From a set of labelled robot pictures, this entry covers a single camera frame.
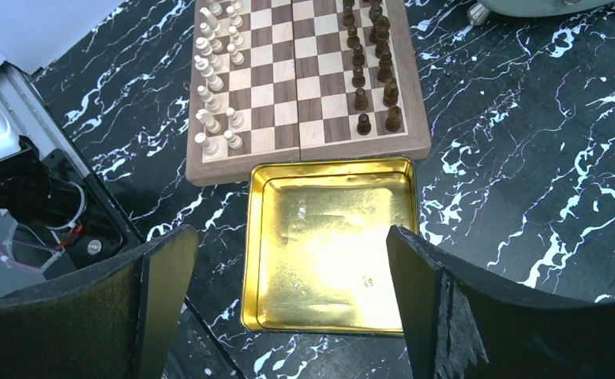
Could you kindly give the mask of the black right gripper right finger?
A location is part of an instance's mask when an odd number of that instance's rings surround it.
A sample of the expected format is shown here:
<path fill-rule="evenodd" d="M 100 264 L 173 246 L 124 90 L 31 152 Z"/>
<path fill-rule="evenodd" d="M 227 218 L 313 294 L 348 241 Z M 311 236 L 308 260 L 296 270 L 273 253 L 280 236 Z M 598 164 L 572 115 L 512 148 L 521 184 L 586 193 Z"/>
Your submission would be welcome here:
<path fill-rule="evenodd" d="M 508 280 L 401 226 L 386 238 L 415 378 L 615 378 L 615 302 Z"/>

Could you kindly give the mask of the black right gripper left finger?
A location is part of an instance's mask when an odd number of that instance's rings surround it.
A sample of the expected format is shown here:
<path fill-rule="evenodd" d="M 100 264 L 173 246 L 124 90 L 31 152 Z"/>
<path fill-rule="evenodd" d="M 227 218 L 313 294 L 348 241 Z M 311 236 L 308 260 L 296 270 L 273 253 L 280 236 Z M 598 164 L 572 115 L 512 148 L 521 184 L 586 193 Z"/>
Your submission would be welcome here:
<path fill-rule="evenodd" d="M 0 378 L 159 378 L 199 246 L 183 225 L 0 298 Z"/>

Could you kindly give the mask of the white chess piece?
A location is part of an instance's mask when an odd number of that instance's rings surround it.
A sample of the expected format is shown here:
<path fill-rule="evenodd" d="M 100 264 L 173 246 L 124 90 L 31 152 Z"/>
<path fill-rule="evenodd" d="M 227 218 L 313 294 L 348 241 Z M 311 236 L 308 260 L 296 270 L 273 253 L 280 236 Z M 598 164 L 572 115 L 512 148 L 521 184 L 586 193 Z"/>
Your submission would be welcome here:
<path fill-rule="evenodd" d="M 209 132 L 216 134 L 221 130 L 220 123 L 214 118 L 213 114 L 205 109 L 200 109 L 196 113 L 196 119 Z"/>
<path fill-rule="evenodd" d="M 210 113 L 217 114 L 222 109 L 222 103 L 214 97 L 213 93 L 206 86 L 198 86 L 197 94 L 204 102 L 205 109 Z"/>
<path fill-rule="evenodd" d="M 237 135 L 233 130 L 230 130 L 230 129 L 226 130 L 223 136 L 230 149 L 238 150 L 242 147 L 243 145 L 242 138 L 239 135 Z"/>
<path fill-rule="evenodd" d="M 233 107 L 227 108 L 226 116 L 228 118 L 228 127 L 230 129 L 239 129 L 244 126 L 245 119 L 243 114 L 236 111 Z"/>
<path fill-rule="evenodd" d="M 194 142 L 201 146 L 202 151 L 206 156 L 213 156 L 219 150 L 218 144 L 205 133 L 197 133 L 194 136 Z"/>
<path fill-rule="evenodd" d="M 216 17 L 223 13 L 223 7 L 218 0 L 207 0 L 208 10 Z"/>
<path fill-rule="evenodd" d="M 204 17 L 204 22 L 214 32 L 214 34 L 216 36 L 221 36 L 223 34 L 223 30 L 221 28 L 221 24 L 220 24 L 219 20 L 215 17 L 215 15 L 209 10 L 209 8 L 208 7 L 202 7 L 200 9 L 200 13 Z"/>

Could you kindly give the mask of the white chess piece eleventh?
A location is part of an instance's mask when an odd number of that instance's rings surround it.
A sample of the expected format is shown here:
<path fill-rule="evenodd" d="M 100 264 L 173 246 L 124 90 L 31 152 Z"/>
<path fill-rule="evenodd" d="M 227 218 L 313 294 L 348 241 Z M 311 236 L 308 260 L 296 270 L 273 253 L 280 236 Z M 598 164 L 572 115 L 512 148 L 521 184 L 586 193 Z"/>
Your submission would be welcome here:
<path fill-rule="evenodd" d="M 233 43 L 229 43 L 227 45 L 227 51 L 230 55 L 230 61 L 233 65 L 240 66 L 244 63 L 245 57 L 243 53 Z"/>

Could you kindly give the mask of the white chess piece twelfth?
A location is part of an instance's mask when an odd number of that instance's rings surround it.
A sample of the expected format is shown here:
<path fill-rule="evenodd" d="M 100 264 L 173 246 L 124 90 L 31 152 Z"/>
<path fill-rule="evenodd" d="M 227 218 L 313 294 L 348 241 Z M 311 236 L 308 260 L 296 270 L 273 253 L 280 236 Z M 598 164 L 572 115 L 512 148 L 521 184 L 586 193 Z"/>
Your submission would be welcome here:
<path fill-rule="evenodd" d="M 208 60 L 209 65 L 214 70 L 223 68 L 223 61 L 214 53 L 213 47 L 207 38 L 198 37 L 196 39 L 196 47 L 201 52 L 202 56 Z"/>

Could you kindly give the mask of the white chess piece thirteenth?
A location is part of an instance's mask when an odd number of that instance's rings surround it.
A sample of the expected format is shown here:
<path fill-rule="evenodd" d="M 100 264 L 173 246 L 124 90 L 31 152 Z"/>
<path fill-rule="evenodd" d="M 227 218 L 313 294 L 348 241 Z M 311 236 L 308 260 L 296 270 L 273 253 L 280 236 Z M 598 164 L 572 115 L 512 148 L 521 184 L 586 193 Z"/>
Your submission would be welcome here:
<path fill-rule="evenodd" d="M 215 53 L 220 53 L 223 51 L 223 43 L 216 37 L 214 30 L 209 26 L 209 24 L 206 22 L 201 22 L 200 30 L 203 33 L 203 36 L 209 41 L 212 50 Z"/>

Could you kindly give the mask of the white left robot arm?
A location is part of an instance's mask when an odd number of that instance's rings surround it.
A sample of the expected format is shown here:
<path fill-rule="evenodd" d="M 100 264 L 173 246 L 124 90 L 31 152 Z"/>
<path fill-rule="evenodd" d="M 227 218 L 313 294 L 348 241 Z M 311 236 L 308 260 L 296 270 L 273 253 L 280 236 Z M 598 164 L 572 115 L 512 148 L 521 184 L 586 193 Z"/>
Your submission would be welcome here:
<path fill-rule="evenodd" d="M 0 261 L 55 277 L 139 242 L 28 76 L 0 67 Z"/>

